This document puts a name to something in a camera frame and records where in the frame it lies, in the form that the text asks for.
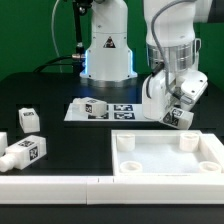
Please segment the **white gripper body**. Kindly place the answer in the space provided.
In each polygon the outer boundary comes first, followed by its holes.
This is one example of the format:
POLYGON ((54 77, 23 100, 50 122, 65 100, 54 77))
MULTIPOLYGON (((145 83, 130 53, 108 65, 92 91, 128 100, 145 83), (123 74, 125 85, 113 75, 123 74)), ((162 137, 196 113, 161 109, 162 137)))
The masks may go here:
MULTIPOLYGON (((181 93, 180 88, 176 85, 176 78, 180 73, 183 72, 169 74, 170 88, 175 93, 187 97, 181 93)), ((155 76, 150 75, 144 81, 142 86, 142 112, 144 117, 151 120, 161 120, 173 106, 178 105, 181 108, 180 103, 181 101, 173 97, 166 89, 164 71, 160 71, 155 76)))

